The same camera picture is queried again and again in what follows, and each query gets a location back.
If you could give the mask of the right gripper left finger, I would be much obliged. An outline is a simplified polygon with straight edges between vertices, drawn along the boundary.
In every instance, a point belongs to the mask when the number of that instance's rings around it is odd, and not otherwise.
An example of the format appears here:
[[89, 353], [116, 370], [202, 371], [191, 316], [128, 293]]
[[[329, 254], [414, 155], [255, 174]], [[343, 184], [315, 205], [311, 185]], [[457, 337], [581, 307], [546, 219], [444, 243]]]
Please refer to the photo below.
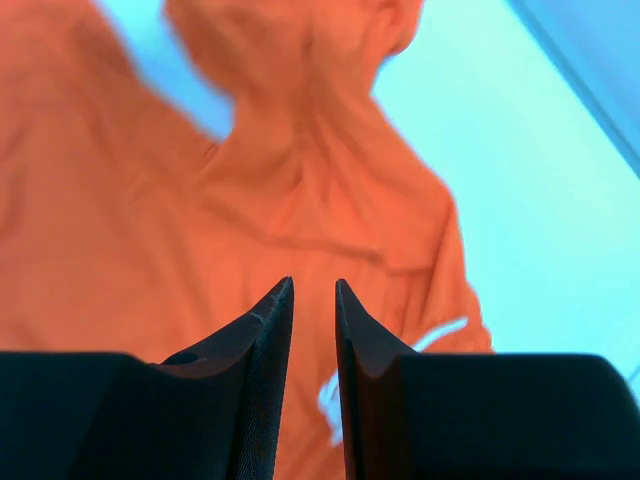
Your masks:
[[270, 479], [294, 285], [160, 364], [121, 353], [1, 356], [5, 479]]

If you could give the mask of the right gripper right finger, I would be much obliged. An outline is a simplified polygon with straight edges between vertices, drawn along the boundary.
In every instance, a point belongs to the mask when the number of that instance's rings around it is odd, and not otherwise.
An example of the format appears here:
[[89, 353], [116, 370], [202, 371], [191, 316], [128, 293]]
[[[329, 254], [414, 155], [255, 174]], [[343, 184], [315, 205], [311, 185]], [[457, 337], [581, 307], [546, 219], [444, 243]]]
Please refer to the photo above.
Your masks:
[[336, 285], [350, 479], [635, 479], [639, 410], [587, 354], [418, 353]]

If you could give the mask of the orange mesh shorts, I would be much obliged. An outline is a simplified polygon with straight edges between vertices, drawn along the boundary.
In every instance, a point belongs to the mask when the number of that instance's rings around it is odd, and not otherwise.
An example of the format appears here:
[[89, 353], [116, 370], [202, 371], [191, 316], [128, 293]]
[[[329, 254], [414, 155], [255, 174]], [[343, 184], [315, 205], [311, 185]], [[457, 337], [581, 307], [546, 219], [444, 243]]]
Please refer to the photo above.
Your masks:
[[275, 475], [341, 479], [335, 284], [407, 344], [492, 350], [448, 188], [372, 88], [419, 1], [169, 1], [235, 105], [207, 134], [91, 1], [1, 5], [1, 346], [160, 361], [295, 288]]

